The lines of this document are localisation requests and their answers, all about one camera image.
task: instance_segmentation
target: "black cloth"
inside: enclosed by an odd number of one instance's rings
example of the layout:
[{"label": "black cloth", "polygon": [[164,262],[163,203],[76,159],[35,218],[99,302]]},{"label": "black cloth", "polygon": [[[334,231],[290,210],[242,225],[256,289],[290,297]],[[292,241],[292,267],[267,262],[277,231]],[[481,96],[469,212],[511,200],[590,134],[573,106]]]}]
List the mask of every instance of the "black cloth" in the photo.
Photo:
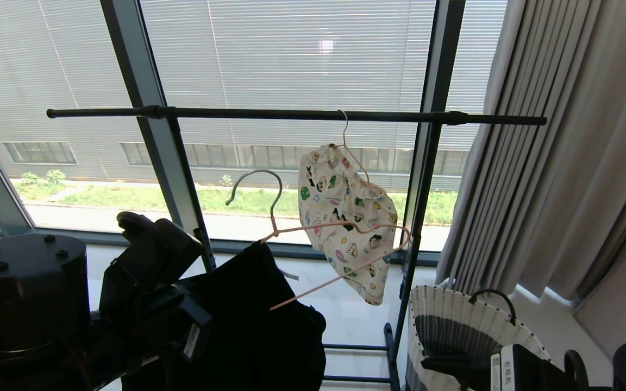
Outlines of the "black cloth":
[{"label": "black cloth", "polygon": [[[214,272],[194,277],[191,290],[214,317],[206,350],[188,363],[174,357],[172,389],[318,390],[325,371],[325,318],[294,297],[267,245],[253,243]],[[164,389],[164,363],[122,378],[124,391]]]}]

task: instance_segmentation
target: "green lawn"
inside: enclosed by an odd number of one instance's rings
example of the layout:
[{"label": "green lawn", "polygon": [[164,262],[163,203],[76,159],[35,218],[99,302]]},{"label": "green lawn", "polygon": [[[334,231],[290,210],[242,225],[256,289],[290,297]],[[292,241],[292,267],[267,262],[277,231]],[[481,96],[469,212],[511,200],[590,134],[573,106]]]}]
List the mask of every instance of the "green lawn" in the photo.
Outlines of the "green lawn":
[{"label": "green lawn", "polygon": [[[64,185],[22,185],[15,182],[14,187],[22,200],[44,200],[58,193]],[[199,203],[206,212],[246,213],[247,215],[268,215],[274,200],[273,191],[238,190],[236,200],[226,206],[231,190],[224,188],[202,187],[198,189]],[[429,194],[427,213],[424,224],[447,225],[453,217],[453,208],[458,193],[433,191]],[[405,210],[407,196],[391,194],[400,220]],[[127,210],[167,211],[164,196],[158,186],[89,186],[84,192],[67,196],[57,204],[90,207],[114,207]],[[298,216],[298,198],[296,191],[285,191],[275,207],[276,216]]]}]

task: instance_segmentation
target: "laundry basket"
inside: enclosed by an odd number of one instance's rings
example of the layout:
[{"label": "laundry basket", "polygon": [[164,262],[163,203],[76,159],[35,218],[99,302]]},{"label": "laundry basket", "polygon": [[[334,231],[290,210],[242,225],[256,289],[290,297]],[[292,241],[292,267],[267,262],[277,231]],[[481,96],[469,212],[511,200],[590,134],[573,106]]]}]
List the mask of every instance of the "laundry basket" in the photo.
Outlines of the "laundry basket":
[{"label": "laundry basket", "polygon": [[[482,293],[501,295],[511,314],[477,300]],[[494,289],[480,290],[470,297],[440,287],[415,287],[410,294],[410,321],[405,390],[461,389],[454,376],[424,369],[422,360],[428,357],[489,357],[503,346],[521,344],[536,356],[549,359],[537,337],[516,320],[511,300]]]}]

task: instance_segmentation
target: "building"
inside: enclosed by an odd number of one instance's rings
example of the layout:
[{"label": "building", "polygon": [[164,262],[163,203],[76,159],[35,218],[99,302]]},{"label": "building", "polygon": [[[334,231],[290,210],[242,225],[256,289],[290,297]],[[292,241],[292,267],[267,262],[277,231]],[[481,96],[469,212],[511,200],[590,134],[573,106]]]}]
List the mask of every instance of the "building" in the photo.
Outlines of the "building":
[{"label": "building", "polygon": [[[146,1],[142,12],[172,106],[417,111],[435,2]],[[468,0],[449,108],[482,110],[506,0]],[[48,119],[49,108],[127,107],[98,0],[0,0],[0,163],[10,176],[155,181],[134,118]],[[253,168],[295,185],[298,159],[341,143],[343,122],[180,120],[198,183]],[[415,124],[349,124],[348,144],[406,191]],[[433,188],[455,191],[477,125],[445,127]],[[265,176],[249,176],[265,186]]]}]

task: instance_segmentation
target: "corrugated metal wall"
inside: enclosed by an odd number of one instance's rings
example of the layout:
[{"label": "corrugated metal wall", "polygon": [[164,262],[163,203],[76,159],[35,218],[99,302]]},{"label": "corrugated metal wall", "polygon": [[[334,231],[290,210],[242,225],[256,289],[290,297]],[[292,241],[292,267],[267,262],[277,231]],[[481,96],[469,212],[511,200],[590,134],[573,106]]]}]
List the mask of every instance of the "corrugated metal wall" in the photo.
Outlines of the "corrugated metal wall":
[{"label": "corrugated metal wall", "polygon": [[[174,106],[416,111],[435,2],[425,0],[142,1],[168,103]],[[506,0],[468,0],[449,109],[479,113]],[[129,106],[97,0],[0,0],[0,161],[7,173],[155,181],[121,142],[135,119],[48,119],[45,110]],[[186,143],[341,142],[342,122],[181,119]],[[412,148],[414,124],[353,122],[356,148]],[[445,128],[442,149],[467,150],[477,126]],[[4,142],[68,141],[79,164],[13,163]],[[247,171],[194,168],[197,182]],[[283,171],[285,181],[296,183]],[[406,188],[407,175],[373,175]],[[267,182],[253,178],[251,183]],[[455,190],[460,178],[433,187]]]}]

